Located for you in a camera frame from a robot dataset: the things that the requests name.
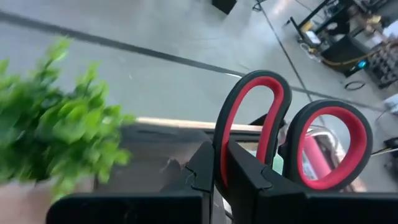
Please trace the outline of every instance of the wooden edge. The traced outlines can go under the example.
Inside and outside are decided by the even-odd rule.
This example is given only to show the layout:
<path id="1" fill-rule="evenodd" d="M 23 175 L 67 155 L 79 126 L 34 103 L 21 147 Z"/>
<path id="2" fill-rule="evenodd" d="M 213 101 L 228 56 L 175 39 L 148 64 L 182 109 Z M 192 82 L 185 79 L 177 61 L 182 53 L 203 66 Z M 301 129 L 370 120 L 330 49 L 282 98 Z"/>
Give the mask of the wooden edge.
<path id="1" fill-rule="evenodd" d="M 169 126 L 169 127 L 178 127 L 178 128 L 203 128 L 203 129 L 214 129 L 216 124 L 213 122 L 201 122 L 201 121 L 187 121 L 187 120 L 179 120 L 179 119 L 163 119 L 163 118 L 146 118 L 146 117 L 140 117 L 137 118 L 138 123 L 144 123 L 144 124 L 155 124 L 155 125 L 160 125 L 160 126 Z M 261 131 L 262 127 L 261 126 L 251 126 L 251 125 L 246 125 L 246 124 L 233 124 L 232 125 L 232 130 L 236 131 Z M 334 137 L 330 134 L 325 132 L 333 141 Z M 256 143 L 251 143 L 249 145 L 246 144 L 246 147 L 248 147 L 247 150 L 253 150 L 254 145 Z M 341 162 L 346 153 L 343 150 L 343 147 L 339 142 L 334 142 L 333 145 L 337 145 L 336 147 L 336 153 L 334 156 L 338 158 L 338 160 Z M 366 186 L 365 184 L 361 181 L 360 178 L 355 179 L 351 183 L 351 187 L 354 189 L 355 192 L 366 192 Z"/>
<path id="2" fill-rule="evenodd" d="M 203 129 L 214 129 L 216 123 L 213 122 L 201 122 L 201 121 L 187 121 L 179 119 L 163 119 L 163 118 L 137 118 L 137 122 L 145 124 L 156 124 L 160 126 L 171 126 L 179 128 L 203 128 Z M 237 131 L 261 131 L 261 126 L 251 126 L 246 124 L 233 124 L 232 130 Z"/>

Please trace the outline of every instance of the black cable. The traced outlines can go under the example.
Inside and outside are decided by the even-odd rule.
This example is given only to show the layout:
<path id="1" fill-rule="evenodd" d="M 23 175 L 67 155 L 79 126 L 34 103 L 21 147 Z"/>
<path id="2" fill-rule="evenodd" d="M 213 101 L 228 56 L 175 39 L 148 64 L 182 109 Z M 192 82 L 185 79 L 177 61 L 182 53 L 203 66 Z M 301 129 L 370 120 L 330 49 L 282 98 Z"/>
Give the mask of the black cable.
<path id="1" fill-rule="evenodd" d="M 391 148 L 389 148 L 389 147 L 384 148 L 384 149 L 379 149 L 376 152 L 372 152 L 372 155 L 375 155 L 375 154 L 380 153 L 380 152 L 390 151 L 390 150 L 391 150 Z"/>
<path id="2" fill-rule="evenodd" d="M 261 3 L 264 2 L 266 0 L 256 0 L 257 3 L 255 3 L 255 5 L 251 8 L 253 11 L 255 12 L 259 12 L 261 11 Z"/>
<path id="3" fill-rule="evenodd" d="M 359 84 L 359 86 L 354 87 L 354 88 L 350 88 L 350 87 L 349 87 L 349 86 L 355 85 L 355 84 Z M 366 85 L 366 82 L 352 81 L 352 82 L 347 83 L 347 84 L 344 86 L 344 89 L 346 89 L 346 90 L 348 90 L 348 91 L 354 91 L 354 90 L 358 90 L 358 89 L 364 87 L 365 85 Z"/>

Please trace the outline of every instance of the green plant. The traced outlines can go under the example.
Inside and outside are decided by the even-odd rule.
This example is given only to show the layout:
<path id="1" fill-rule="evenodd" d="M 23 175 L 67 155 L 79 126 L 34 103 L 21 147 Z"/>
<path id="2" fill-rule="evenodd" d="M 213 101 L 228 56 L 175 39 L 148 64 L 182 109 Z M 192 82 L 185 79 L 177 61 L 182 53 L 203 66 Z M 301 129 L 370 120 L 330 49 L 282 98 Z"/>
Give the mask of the green plant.
<path id="1" fill-rule="evenodd" d="M 52 84 L 70 41 L 49 47 L 32 76 L 6 75 L 0 62 L 0 182 L 40 182 L 54 178 L 54 199 L 71 193 L 88 175 L 106 182 L 113 164 L 130 155 L 119 148 L 119 127 L 134 121 L 120 106 L 106 106 L 105 83 L 95 84 L 97 65 L 65 93 Z"/>

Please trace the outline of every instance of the scissors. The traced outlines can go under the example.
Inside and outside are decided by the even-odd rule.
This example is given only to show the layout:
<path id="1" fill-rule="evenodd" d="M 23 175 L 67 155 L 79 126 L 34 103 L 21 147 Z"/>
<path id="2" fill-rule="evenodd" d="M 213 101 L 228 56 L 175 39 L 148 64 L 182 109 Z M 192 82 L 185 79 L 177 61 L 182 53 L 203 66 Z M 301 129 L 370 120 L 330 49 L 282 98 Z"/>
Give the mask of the scissors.
<path id="1" fill-rule="evenodd" d="M 285 142 L 277 147 L 279 126 L 292 101 L 292 90 L 280 75 L 259 70 L 242 77 L 227 96 L 218 116 L 213 147 L 215 149 L 215 182 L 228 197 L 228 143 L 236 112 L 246 94 L 256 86 L 265 86 L 274 93 L 274 101 L 262 126 L 256 158 L 272 166 L 276 153 L 284 159 L 282 176 L 312 190 L 341 190 L 361 173 L 371 155 L 373 135 L 367 119 L 355 107 L 337 100 L 318 100 L 304 106 L 293 118 Z M 328 175 L 318 180 L 307 179 L 302 166 L 303 142 L 307 129 L 320 115 L 330 114 L 345 123 L 351 143 L 345 158 Z"/>

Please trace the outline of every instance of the black device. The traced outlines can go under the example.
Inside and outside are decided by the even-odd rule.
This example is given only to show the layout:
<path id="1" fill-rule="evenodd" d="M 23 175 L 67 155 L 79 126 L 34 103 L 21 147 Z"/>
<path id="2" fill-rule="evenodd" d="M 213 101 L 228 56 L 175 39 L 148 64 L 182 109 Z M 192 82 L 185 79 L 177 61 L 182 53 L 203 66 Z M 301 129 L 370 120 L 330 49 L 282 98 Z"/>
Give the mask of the black device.
<path id="1" fill-rule="evenodd" d="M 398 194 L 309 190 L 259 163 L 236 142 L 229 143 L 228 202 L 235 223 L 361 223 L 398 221 Z"/>
<path id="2" fill-rule="evenodd" d="M 229 14 L 235 6 L 236 0 L 212 0 L 211 3 L 223 13 Z"/>
<path id="3" fill-rule="evenodd" d="M 332 62 L 341 63 L 341 65 L 336 66 L 328 65 L 327 63 L 325 65 L 336 72 L 342 73 L 345 77 L 350 77 L 357 71 L 366 68 L 369 63 L 366 59 L 344 64 L 343 62 L 350 61 L 352 58 L 364 57 L 369 52 L 370 50 L 365 49 L 355 38 L 346 35 L 331 47 L 322 51 L 321 56 Z"/>
<path id="4" fill-rule="evenodd" d="M 160 192 L 76 194 L 51 206 L 47 224 L 211 223 L 214 149 L 204 142 L 179 178 Z"/>

